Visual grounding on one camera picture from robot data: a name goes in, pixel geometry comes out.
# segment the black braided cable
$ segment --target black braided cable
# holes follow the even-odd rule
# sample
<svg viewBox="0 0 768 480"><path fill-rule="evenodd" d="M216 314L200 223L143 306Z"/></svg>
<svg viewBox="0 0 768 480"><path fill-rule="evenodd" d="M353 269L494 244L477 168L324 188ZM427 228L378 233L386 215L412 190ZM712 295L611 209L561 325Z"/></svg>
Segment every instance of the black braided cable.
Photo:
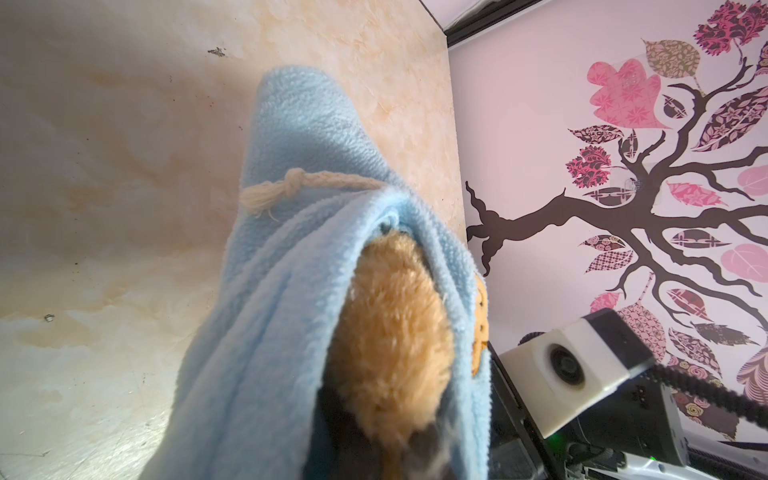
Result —
<svg viewBox="0 0 768 480"><path fill-rule="evenodd" d="M544 334L545 334L545 332L530 332L530 333L527 333L525 336L523 336L523 338L520 339L520 342L518 343L518 346L520 346L523 343L526 343L526 342L528 342L530 340L533 340L537 336L544 335Z"/></svg>
<svg viewBox="0 0 768 480"><path fill-rule="evenodd" d="M663 383L681 392L705 399L764 429L768 429L768 405L748 399L733 390L709 383L707 380L680 372L663 365L654 365L643 374L649 380Z"/></svg>

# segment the light blue fleece blanket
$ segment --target light blue fleece blanket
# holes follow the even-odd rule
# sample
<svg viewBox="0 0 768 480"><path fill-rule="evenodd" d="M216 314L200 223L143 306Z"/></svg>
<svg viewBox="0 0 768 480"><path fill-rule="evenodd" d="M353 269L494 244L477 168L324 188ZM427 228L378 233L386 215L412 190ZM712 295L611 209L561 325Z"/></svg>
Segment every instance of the light blue fleece blanket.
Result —
<svg viewBox="0 0 768 480"><path fill-rule="evenodd" d="M469 252L389 169L352 102L321 71L267 74L252 129L241 187L282 180L293 167L358 174L391 187L304 188L272 208L277 221L240 209L217 305L187 351L165 437L141 478L323 478L322 461L303 468L318 455L310 454L313 433L326 435L313 432L326 351L362 248L394 228L424 249L455 335L441 409L458 429L453 472L485 479L490 370L486 353L472 378L477 290Z"/></svg>

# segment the knot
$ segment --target knot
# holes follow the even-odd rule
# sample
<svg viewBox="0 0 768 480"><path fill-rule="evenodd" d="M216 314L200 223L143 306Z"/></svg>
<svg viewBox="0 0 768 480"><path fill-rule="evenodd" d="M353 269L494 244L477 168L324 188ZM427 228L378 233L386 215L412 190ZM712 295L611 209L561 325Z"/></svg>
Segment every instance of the knot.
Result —
<svg viewBox="0 0 768 480"><path fill-rule="evenodd" d="M375 190L385 186L386 183L383 181L355 174L338 174L328 171L308 174L302 168L291 168L282 181L262 182L244 188L240 192L240 202L254 214L261 215L281 199L295 197L303 187Z"/></svg>
<svg viewBox="0 0 768 480"><path fill-rule="evenodd" d="M291 168L286 172L286 178L283 180L283 192L286 197L295 197L301 191L305 175L306 172L302 168Z"/></svg>

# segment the electronic device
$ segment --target electronic device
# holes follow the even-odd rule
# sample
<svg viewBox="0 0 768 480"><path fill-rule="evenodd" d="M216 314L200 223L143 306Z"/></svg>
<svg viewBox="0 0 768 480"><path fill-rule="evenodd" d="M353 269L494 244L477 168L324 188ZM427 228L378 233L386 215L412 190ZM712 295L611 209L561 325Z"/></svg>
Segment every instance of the electronic device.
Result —
<svg viewBox="0 0 768 480"><path fill-rule="evenodd" d="M768 406L656 365L613 310L489 350L490 480L768 480L765 452L684 432L668 385L764 428Z"/></svg>

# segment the tree trunk decal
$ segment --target tree trunk decal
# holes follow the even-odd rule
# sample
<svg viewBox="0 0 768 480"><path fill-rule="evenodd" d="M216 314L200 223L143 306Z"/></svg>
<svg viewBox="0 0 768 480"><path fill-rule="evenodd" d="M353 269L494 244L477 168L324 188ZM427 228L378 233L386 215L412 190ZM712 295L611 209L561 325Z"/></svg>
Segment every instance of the tree trunk decal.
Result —
<svg viewBox="0 0 768 480"><path fill-rule="evenodd" d="M481 222L467 227L467 240L482 239L481 262L485 275L490 274L492 257L502 248L505 240L525 240L547 226L562 226L572 218L583 220L605 232L604 235L581 243L600 250L588 271L623 269L618 282L596 298L592 308L615 306L618 292L627 299L627 278L642 267L648 268L651 280L647 288L650 288L650 295L679 327L669 329L670 342L666 341L663 330L654 330L649 337L647 330L650 326L641 325L643 318L646 318L646 310L641 308L638 300L636 310L643 310L643 315L636 315L636 331L650 338L645 340L650 342L651 348L656 347L654 352L657 357L660 353L662 356L669 354L671 362L676 362L675 365L681 365L686 370L700 370L699 374L720 382L720 367L706 342L733 348L754 342L741 332L713 325L713 320L707 316L706 298L730 302L768 331L768 320L750 303L750 298L761 296L755 291L753 282L768 282L768 251L765 249L768 238L753 233L745 223L746 219L754 217L766 217L768 220L768 205L758 204L754 200L756 195L768 194L768 167L749 168L759 159L768 160L768 146L755 147L743 158L718 163L689 159L696 160L700 154L695 152L727 149L745 137L760 141L750 136L750 130L768 109L768 87L755 88L752 83L755 78L760 79L763 64L768 68L768 42L755 63L750 63L743 56L741 46L757 38L766 25L768 5L761 2L749 8L739 3L726 2L705 25L700 25L694 37L704 54L719 55L738 51L740 55L738 70L731 80L709 93L699 86L696 79L699 63L706 61L706 57L702 59L705 55L685 41L645 41L648 64L656 73L650 77L647 77L645 68L635 59L624 63L618 71L603 62L592 65L587 79L601 88L592 96L590 103L598 107L595 115L607 124L570 130L586 145L575 159L566 163L568 173L574 178L573 183L580 189L588 189L586 194L572 197L566 195L563 189L562 194L539 210L519 218L507 219L490 210L469 183L465 184L471 205L477 210ZM715 35L713 31L726 33ZM663 87L659 75L688 79ZM687 100L686 96L691 99L692 108L686 108L680 101ZM670 119L686 120L674 133L656 118L654 108L657 101L664 103L664 113ZM699 138L691 137L691 132L697 126L704 127L703 133ZM659 129L657 140L652 144L638 145L635 131L641 128ZM654 152L662 144L670 142L674 143L674 151L666 157L657 158ZM618 162L611 158L612 153L599 144L611 146L609 150L617 151L613 155ZM680 161L684 154L685 162ZM607 183L615 168L628 170L631 181L627 182L625 188L600 187ZM739 186L721 184L717 172L733 169L742 169L739 170L742 172L738 179ZM674 181L675 177L691 173L698 174L706 183L699 185ZM662 189L686 205L699 207L699 214L696 217L663 217L655 214L654 201ZM729 207L720 196L723 193L742 195L752 204L747 207ZM707 231L722 225L730 227L744 241L731 245L721 242ZM667 240L663 235L667 229L680 232ZM650 244L659 251L652 253L633 230L643 230ZM718 263L710 258L693 257L685 253L686 249L703 248L723 250L721 261ZM717 287L709 288L687 276L667 271L659 263L659 255L666 256L677 265L703 267ZM735 273L737 278L726 278L723 268ZM662 297L662 287L667 282L679 283L684 288L670 286ZM682 360L667 350L657 351L659 346L667 345L668 348L670 344L682 349L681 352L693 361ZM737 379L746 386L745 394L750 398L760 402L768 399L768 345L744 365ZM738 419L717 413L713 410L716 407L703 406L698 399L689 399L683 394L678 397L678 407L686 417L716 429L729 439L735 437ZM708 418L716 421L708 425Z"/></svg>

